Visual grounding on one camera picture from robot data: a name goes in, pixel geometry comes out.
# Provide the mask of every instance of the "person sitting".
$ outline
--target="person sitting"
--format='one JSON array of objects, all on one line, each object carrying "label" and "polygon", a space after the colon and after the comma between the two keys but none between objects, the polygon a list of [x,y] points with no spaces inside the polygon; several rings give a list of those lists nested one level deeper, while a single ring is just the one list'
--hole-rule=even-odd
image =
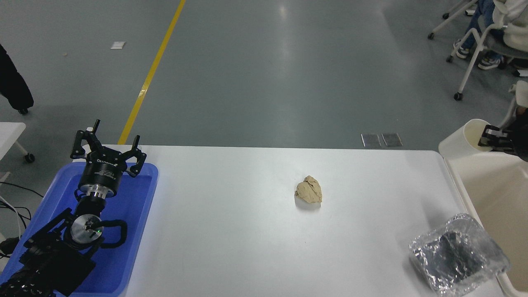
[{"label": "person sitting", "polygon": [[[526,26],[527,18],[528,18],[528,10],[526,7],[528,6],[528,0],[502,0],[506,7],[508,8],[508,13],[504,17],[504,24],[511,23],[513,21],[513,24],[519,23],[517,27],[520,27],[520,30],[517,30],[516,32],[508,32],[508,29],[506,30],[497,30],[492,29],[490,30],[490,34],[494,37],[498,38],[499,40],[506,43],[506,45],[523,50],[524,48],[528,48],[528,38],[526,37],[528,34],[528,26]],[[493,24],[495,21],[499,18],[499,11],[495,9],[495,3],[493,3],[493,0],[479,0],[477,3],[477,8],[475,9],[475,14],[471,18],[471,21],[469,22],[469,26],[466,29],[466,33],[472,29],[475,28],[480,34],[482,34],[480,27],[478,25],[478,18],[482,16],[484,18],[484,24],[486,27]],[[513,42],[513,46],[511,46],[509,43],[510,39],[515,40]],[[460,45],[461,39],[455,41],[453,44],[453,47],[457,48]],[[473,47],[475,44],[475,37],[473,34],[470,34],[469,37],[466,39],[466,41],[461,45],[461,47],[457,50],[456,55],[457,57],[461,59],[467,58],[469,55],[469,50]],[[481,61],[478,63],[478,67],[483,70],[493,69],[498,67],[502,62],[504,62],[504,57],[496,53],[494,51],[488,51],[484,57],[481,59]]]}]

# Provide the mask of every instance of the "sneaker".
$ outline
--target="sneaker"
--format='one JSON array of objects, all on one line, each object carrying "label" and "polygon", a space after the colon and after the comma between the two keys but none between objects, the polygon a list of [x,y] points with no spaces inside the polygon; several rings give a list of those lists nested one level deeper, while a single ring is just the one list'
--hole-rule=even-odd
[{"label": "sneaker", "polygon": [[490,59],[489,57],[484,57],[482,60],[478,63],[478,67],[482,70],[489,70],[493,68],[497,68],[504,60],[504,57],[500,57],[498,59]]},{"label": "sneaker", "polygon": [[[459,39],[459,40],[455,41],[455,43],[453,43],[453,48],[456,49],[460,45],[461,42],[462,42],[462,39]],[[467,58],[468,55],[469,55],[469,49],[465,49],[463,47],[460,47],[457,50],[457,57],[459,57],[461,59]]]}]

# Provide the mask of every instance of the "plastic wrap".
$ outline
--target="plastic wrap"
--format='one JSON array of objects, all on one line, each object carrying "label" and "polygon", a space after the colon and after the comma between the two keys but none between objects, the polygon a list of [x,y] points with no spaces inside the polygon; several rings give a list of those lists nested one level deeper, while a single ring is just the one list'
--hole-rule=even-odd
[{"label": "plastic wrap", "polygon": [[458,214],[445,226],[415,238],[412,261],[442,296],[462,296],[510,268],[510,261],[482,226]]}]

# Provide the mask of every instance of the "silver metal joint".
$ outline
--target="silver metal joint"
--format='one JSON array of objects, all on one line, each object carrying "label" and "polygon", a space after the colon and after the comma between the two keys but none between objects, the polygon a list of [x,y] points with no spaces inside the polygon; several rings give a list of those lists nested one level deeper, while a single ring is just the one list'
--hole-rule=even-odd
[{"label": "silver metal joint", "polygon": [[104,227],[96,229],[90,229],[90,226],[94,223],[100,222],[101,219],[98,216],[86,214],[78,217],[73,221],[71,226],[70,234],[71,238],[79,244],[87,244],[94,242],[102,234]]},{"label": "silver metal joint", "polygon": [[106,198],[106,196],[110,198],[115,195],[112,190],[100,184],[85,184],[81,186],[80,190],[86,193],[87,196],[95,196],[101,199]]}]

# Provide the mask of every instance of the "crumpled paper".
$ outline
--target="crumpled paper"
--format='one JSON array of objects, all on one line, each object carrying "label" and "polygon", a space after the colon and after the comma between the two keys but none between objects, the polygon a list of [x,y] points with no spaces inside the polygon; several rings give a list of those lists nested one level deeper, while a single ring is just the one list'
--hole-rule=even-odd
[{"label": "crumpled paper", "polygon": [[319,182],[310,175],[304,178],[304,181],[297,185],[295,196],[303,199],[308,203],[323,202],[323,193]]}]

